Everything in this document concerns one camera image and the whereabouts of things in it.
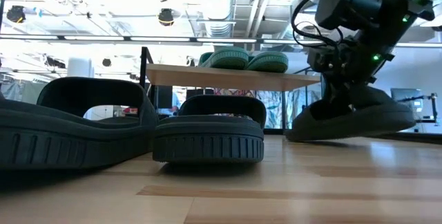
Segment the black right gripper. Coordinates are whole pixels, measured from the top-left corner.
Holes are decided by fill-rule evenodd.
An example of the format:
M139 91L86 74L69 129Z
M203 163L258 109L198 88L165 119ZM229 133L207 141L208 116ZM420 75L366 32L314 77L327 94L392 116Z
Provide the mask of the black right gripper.
M394 55L388 50L344 41L336 46L310 48L307 63L324 77L324 99L339 112L352 112L349 85L375 82L374 75L385 62L393 59Z

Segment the black rubber slide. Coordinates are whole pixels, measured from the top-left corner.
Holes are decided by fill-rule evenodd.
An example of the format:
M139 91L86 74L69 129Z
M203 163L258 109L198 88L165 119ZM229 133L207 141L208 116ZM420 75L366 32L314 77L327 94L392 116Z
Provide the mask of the black rubber slide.
M235 95L197 95L160 120L153 159L175 163L256 163L264 157L265 105Z
M386 92L367 85L349 89L354 110L339 112L324 98L302 110L288 140L331 140L358 136L377 136L409 129L416 124L410 107L393 100Z
M121 105L137 117L89 120L95 106ZM63 77L48 83L37 103L0 100L0 169L85 169L148 153L159 119L134 82Z

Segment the green rubber slide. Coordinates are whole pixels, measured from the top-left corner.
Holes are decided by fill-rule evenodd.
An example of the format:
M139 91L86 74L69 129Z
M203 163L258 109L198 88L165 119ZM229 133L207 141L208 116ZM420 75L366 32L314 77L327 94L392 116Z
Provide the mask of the green rubber slide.
M288 57L280 52L263 52L249 57L248 71L285 73L288 69Z
M214 52L203 53L198 63L199 67L225 68L244 70L249 63L249 56L245 49L239 47L224 47Z

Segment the ceiling light strip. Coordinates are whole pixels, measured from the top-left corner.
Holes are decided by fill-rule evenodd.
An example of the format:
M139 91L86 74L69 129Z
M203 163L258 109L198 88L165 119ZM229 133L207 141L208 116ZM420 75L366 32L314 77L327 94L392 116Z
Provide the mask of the ceiling light strip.
M96 35L16 35L0 34L0 40L47 41L66 43L92 44L317 44L317 41L296 41L290 39L250 39L250 38L208 38L208 37L130 37L130 36L96 36Z

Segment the black ceiling dome fixture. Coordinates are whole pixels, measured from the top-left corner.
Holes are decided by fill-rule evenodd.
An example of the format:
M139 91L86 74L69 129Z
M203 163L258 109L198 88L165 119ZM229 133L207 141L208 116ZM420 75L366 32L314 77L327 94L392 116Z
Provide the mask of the black ceiling dome fixture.
M157 19L163 26L172 26L174 24L173 11L170 8L162 8Z
M26 20L26 14L23 6L12 6L6 15L7 19L15 23L23 23Z

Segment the white column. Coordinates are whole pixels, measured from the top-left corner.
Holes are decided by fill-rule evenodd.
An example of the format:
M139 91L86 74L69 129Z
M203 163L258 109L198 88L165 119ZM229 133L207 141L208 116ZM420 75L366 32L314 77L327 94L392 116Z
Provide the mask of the white column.
M67 77L94 77L93 61L90 58L71 57L68 59Z

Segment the wall-mounted monitor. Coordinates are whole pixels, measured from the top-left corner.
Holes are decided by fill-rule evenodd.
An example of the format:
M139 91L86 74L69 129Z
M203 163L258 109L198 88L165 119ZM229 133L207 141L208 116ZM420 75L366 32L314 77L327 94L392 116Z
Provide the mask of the wall-mounted monitor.
M392 98L419 113L423 110L423 95L417 88L391 88Z

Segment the wooden shelf with black frame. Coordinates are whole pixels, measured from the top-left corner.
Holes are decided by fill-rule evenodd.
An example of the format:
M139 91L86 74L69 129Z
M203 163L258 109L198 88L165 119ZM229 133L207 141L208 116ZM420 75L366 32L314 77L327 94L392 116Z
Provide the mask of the wooden shelf with black frame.
M148 80L150 101L157 105L157 86L182 86L196 88L223 88L248 91L279 92L281 101L280 128L267 129L270 133L280 133L286 128L286 97L287 91L317 84L319 76L285 73L266 73L258 71L229 70L222 68L200 68L190 66L175 66L154 64L147 47L142 48L140 84Z

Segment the silver corrugated air duct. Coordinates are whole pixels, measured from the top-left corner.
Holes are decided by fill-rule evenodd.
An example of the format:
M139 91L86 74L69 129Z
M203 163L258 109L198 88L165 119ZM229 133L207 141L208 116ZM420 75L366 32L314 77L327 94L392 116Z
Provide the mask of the silver corrugated air duct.
M207 35L212 38L230 37L233 0L202 0L201 5L203 17L208 20L204 24Z

